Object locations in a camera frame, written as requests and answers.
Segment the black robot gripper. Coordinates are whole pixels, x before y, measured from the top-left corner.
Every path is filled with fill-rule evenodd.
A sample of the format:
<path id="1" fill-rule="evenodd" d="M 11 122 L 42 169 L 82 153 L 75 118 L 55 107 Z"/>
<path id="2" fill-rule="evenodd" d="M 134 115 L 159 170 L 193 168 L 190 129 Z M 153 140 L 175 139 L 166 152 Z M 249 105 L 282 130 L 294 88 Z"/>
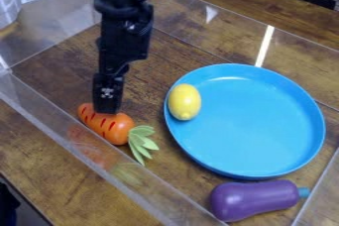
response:
<path id="1" fill-rule="evenodd" d="M 94 0 L 102 14 L 99 72 L 93 79 L 93 105 L 98 113 L 115 114 L 121 108 L 125 77 L 118 75 L 137 60 L 147 59 L 154 24 L 154 7 L 147 3 L 115 8 Z"/>

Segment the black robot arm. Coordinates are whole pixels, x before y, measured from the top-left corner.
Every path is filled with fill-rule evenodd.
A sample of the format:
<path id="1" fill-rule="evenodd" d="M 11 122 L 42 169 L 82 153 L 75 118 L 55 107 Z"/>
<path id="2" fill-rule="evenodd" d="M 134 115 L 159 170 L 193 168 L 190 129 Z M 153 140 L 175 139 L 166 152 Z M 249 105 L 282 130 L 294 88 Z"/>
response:
<path id="1" fill-rule="evenodd" d="M 147 0 L 94 0 L 94 8 L 102 21 L 93 104 L 98 113 L 115 114 L 121 107 L 129 64 L 149 57 L 154 6 Z"/>

